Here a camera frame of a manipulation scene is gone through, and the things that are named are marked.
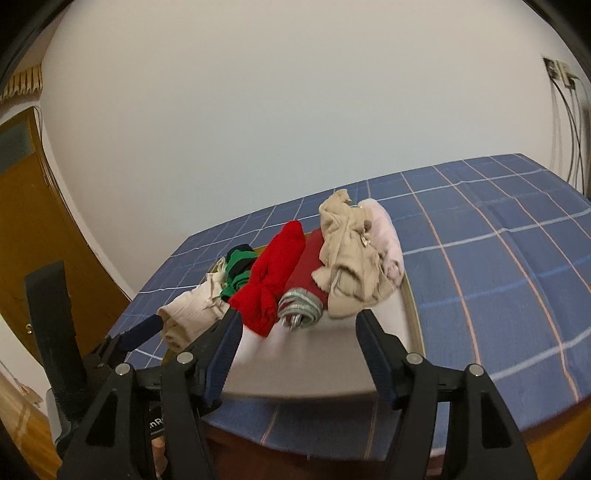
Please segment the cream white underwear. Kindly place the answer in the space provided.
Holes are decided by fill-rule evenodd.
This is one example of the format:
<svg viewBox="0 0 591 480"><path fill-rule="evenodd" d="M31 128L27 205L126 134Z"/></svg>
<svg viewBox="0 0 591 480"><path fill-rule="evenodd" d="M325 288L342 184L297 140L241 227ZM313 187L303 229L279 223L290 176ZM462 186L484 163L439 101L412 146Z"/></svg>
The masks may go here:
<svg viewBox="0 0 591 480"><path fill-rule="evenodd" d="M173 353L184 350L228 311L228 302L221 298L225 266L224 258L219 259L204 282L158 309L162 338Z"/></svg>

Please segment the pale pink underwear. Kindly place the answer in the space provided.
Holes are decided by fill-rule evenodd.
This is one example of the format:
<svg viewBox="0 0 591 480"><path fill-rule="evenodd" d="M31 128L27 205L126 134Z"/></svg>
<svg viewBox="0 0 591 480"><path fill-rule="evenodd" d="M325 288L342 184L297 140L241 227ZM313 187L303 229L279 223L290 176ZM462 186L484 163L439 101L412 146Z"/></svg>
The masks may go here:
<svg viewBox="0 0 591 480"><path fill-rule="evenodd" d="M394 286L400 287L405 276L404 255L391 216L373 198L360 201L359 206L372 215L372 245L381 256L384 273Z"/></svg>

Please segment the green and navy underwear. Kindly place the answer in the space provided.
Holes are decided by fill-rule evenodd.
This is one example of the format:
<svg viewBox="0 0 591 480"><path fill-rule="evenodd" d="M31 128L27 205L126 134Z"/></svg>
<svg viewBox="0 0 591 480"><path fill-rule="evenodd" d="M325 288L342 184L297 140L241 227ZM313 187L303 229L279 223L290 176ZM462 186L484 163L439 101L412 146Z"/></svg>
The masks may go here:
<svg viewBox="0 0 591 480"><path fill-rule="evenodd" d="M249 282L252 265L256 263L257 254L249 244L232 247L225 255L224 283L221 299L229 299Z"/></svg>

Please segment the beige underwear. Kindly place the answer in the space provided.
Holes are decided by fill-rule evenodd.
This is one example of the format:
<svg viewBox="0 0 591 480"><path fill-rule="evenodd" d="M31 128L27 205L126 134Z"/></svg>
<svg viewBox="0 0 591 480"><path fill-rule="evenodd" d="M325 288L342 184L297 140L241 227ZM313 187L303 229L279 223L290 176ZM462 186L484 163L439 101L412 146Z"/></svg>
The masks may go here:
<svg viewBox="0 0 591 480"><path fill-rule="evenodd" d="M387 277L383 254L372 239L373 214L356 206L346 189L339 189L318 207L324 244L318 258L322 265L311 278L328 294L332 319L355 316L394 293Z"/></svg>

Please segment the white tray with gold rim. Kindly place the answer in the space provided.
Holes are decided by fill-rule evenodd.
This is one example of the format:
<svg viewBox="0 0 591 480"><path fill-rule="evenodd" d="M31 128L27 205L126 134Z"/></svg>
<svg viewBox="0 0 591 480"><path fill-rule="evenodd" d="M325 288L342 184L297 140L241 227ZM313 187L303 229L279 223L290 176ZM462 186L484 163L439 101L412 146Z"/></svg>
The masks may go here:
<svg viewBox="0 0 591 480"><path fill-rule="evenodd" d="M223 387L226 396L280 400L359 397L375 391L356 339L356 319L327 315L304 329L277 323L266 338L245 329Z"/></svg>

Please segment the brown wooden door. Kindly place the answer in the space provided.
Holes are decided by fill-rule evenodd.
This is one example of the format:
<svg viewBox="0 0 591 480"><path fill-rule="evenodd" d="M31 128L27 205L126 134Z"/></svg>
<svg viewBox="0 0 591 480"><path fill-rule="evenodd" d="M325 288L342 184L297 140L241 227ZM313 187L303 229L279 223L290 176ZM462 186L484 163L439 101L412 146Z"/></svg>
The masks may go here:
<svg viewBox="0 0 591 480"><path fill-rule="evenodd" d="M129 299L90 249L41 145L35 109L1 124L1 315L35 359L25 277L63 261L76 342L86 355L107 335Z"/></svg>

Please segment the dark red underwear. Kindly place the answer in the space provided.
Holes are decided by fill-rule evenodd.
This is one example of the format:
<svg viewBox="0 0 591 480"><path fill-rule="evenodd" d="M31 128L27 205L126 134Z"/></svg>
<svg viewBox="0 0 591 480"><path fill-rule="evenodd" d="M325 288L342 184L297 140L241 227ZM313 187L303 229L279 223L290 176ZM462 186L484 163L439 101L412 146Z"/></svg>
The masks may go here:
<svg viewBox="0 0 591 480"><path fill-rule="evenodd" d="M318 287L318 284L312 278L312 273L324 265L320 260L323 245L322 230L320 228L315 229L308 235L300 260L298 260L297 266L295 266L286 284L287 292L297 290L300 293L308 294L312 299L318 300L322 309L327 305L328 294Z"/></svg>

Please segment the bright red underwear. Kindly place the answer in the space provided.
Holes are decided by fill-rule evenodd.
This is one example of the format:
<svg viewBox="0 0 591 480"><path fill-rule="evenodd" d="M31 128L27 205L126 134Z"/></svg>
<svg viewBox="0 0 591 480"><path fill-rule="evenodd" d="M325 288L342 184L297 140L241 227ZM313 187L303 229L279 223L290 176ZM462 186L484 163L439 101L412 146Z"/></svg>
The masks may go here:
<svg viewBox="0 0 591 480"><path fill-rule="evenodd" d="M291 220L263 250L250 270L249 281L229 299L229 306L242 315L242 323L260 337L270 335L279 320L277 308L286 292L287 280L304 252L301 222Z"/></svg>

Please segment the blue plaid tablecloth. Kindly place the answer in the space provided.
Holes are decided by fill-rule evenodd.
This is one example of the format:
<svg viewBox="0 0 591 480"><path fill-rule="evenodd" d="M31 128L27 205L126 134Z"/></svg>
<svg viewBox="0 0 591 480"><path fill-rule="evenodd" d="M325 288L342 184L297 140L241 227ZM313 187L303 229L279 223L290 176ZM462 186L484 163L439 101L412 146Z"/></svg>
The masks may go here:
<svg viewBox="0 0 591 480"><path fill-rule="evenodd" d="M408 170L348 191L391 215L430 362L481 363L524 429L589 396L590 204L581 194L521 154ZM207 420L276 450L380 460L398 415L375 393L225 396Z"/></svg>

